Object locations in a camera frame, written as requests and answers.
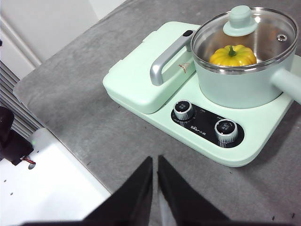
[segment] pumpkin stem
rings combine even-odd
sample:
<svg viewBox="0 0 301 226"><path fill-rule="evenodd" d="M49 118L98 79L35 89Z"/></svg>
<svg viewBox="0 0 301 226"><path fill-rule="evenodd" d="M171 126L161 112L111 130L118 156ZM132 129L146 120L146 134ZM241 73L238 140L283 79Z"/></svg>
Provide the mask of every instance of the pumpkin stem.
<svg viewBox="0 0 301 226"><path fill-rule="evenodd" d="M236 52L233 50L233 46L230 46L230 51L228 54L230 57L236 56Z"/></svg>

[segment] gray tabletop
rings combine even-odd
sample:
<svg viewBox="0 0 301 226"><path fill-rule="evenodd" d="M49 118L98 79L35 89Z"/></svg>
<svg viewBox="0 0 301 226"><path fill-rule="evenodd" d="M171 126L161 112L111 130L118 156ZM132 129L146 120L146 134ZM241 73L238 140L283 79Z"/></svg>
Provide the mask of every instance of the gray tabletop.
<svg viewBox="0 0 301 226"><path fill-rule="evenodd" d="M231 219L301 225L300 105L293 103L254 161L229 168L120 107L102 85L109 68L163 23L203 24L242 4L285 11L301 24L299 0L128 0L27 75L15 94L112 192L146 156L156 163L163 154ZM156 188L154 173L153 226L160 225Z"/></svg>

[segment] black object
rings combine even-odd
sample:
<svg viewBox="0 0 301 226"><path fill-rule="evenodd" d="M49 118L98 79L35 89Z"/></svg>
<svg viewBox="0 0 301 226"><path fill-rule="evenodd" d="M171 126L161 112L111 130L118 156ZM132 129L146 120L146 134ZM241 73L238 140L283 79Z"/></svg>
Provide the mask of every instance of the black object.
<svg viewBox="0 0 301 226"><path fill-rule="evenodd" d="M190 36L192 33L193 33L192 30L187 30L187 31L185 31L185 33L183 34L183 36L187 37L187 36Z"/></svg>
<svg viewBox="0 0 301 226"><path fill-rule="evenodd" d="M158 194L165 226L291 226L231 221L199 195L162 156L158 158ZM147 226L152 197L152 158L83 221L27 223L24 226Z"/></svg>
<svg viewBox="0 0 301 226"><path fill-rule="evenodd" d="M169 204L166 206L163 197L159 197L162 220L166 223L173 221L172 218L178 226L188 226L209 220L229 220L199 195L162 155L158 158L158 184L159 195L163 195Z"/></svg>
<svg viewBox="0 0 301 226"><path fill-rule="evenodd" d="M16 166L22 161L23 156L28 156L32 151L31 143L14 130L11 130L7 141L2 146L1 155Z"/></svg>
<svg viewBox="0 0 301 226"><path fill-rule="evenodd" d="M225 147L225 148L236 147L243 141L245 137L244 130L238 123L236 123L238 129L238 137L236 138L236 140L229 144L223 144L219 142L215 134L214 127L219 120L225 118L220 115L214 114L204 108L196 106L194 104L192 104L192 107L194 109L194 115L192 118L185 121L179 120L176 117L174 111L172 110L171 111L172 120L175 123L179 124L180 126L190 130L191 132L199 135L200 137L220 147Z"/></svg>
<svg viewBox="0 0 301 226"><path fill-rule="evenodd" d="M152 199L152 158L147 157L127 181L85 221L101 225L148 225Z"/></svg>
<svg viewBox="0 0 301 226"><path fill-rule="evenodd" d="M33 148L30 142L11 129L14 118L11 110L0 107L0 155L16 166Z"/></svg>
<svg viewBox="0 0 301 226"><path fill-rule="evenodd" d="M11 126L14 122L14 113L5 108L0 106L0 144L4 145L4 143L8 139L8 135L11 129Z"/></svg>

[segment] glass lid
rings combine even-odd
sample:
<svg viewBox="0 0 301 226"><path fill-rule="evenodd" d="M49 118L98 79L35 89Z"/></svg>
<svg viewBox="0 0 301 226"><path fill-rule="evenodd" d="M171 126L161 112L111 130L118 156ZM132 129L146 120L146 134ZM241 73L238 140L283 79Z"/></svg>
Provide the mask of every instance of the glass lid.
<svg viewBox="0 0 301 226"><path fill-rule="evenodd" d="M223 30L225 24L229 24L230 12L218 15L201 26L191 40L195 60L212 69L247 70L266 66L275 61L280 62L295 50L298 26L291 17L273 9L251 8L250 18L254 21L251 27L253 31L236 37L226 35ZM249 47L254 52L256 64L227 67L209 63L210 56L217 49L238 44Z"/></svg>

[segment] control knob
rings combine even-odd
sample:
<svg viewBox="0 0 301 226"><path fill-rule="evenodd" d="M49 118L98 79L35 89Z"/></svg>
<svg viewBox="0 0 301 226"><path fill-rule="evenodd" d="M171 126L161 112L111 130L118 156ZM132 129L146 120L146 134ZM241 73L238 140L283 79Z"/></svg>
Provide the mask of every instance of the control knob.
<svg viewBox="0 0 301 226"><path fill-rule="evenodd" d="M174 114L179 120L188 120L194 114L192 104L188 100L179 100L174 105Z"/></svg>
<svg viewBox="0 0 301 226"><path fill-rule="evenodd" d="M237 124L229 119L219 120L214 127L219 142L224 144L232 143L238 136Z"/></svg>

